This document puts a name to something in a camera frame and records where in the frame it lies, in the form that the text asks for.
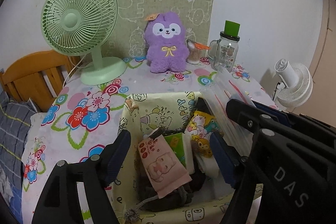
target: tablecloth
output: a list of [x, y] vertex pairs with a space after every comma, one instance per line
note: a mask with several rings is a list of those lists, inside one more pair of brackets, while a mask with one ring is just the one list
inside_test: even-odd
[[[207, 58], [198, 65], [187, 64], [186, 71], [154, 74], [145, 58], [125, 58], [127, 69], [119, 78], [102, 85], [81, 83], [75, 73], [48, 110], [25, 165], [22, 191], [22, 217], [31, 223], [37, 201], [48, 175], [59, 160], [85, 161], [99, 154], [117, 137], [125, 98], [130, 94], [198, 91], [213, 81], [216, 72]], [[265, 90], [240, 65], [231, 72], [249, 96], [273, 106]], [[92, 223], [84, 187], [78, 183], [83, 217]]]

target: pink tissue pack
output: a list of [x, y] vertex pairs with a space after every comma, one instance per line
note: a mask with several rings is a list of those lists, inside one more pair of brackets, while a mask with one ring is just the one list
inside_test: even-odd
[[191, 181], [189, 172], [176, 157], [162, 135], [138, 144], [146, 174], [159, 198]]

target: storage box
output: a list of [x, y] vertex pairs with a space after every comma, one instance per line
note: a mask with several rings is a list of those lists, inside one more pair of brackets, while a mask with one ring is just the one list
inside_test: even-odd
[[[131, 133], [131, 147], [112, 186], [112, 206], [120, 223], [125, 223], [123, 215], [126, 210], [140, 202], [137, 199], [137, 180], [142, 162], [137, 151], [138, 143], [157, 127], [183, 131], [195, 111], [199, 96], [199, 92], [134, 94], [125, 100], [119, 132], [127, 129]], [[255, 198], [261, 196], [261, 192], [262, 185], [258, 185]], [[139, 210], [138, 223], [182, 224], [197, 221], [199, 224], [216, 224], [221, 221], [232, 195], [169, 211], [152, 213]]]

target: green package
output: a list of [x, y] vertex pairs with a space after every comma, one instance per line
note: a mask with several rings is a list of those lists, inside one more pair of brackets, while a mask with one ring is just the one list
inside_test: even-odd
[[176, 133], [173, 135], [165, 136], [164, 138], [169, 144], [170, 148], [174, 151], [178, 160], [183, 164], [184, 167], [186, 167], [182, 134], [183, 133]]

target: plush toy foot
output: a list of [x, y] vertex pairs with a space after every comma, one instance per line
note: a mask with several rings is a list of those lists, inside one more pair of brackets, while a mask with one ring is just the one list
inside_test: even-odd
[[165, 60], [154, 60], [151, 62], [151, 72], [161, 73], [166, 72], [169, 68], [169, 62]]
[[184, 72], [186, 68], [185, 61], [181, 60], [180, 62], [176, 62], [170, 65], [169, 69], [173, 72]]

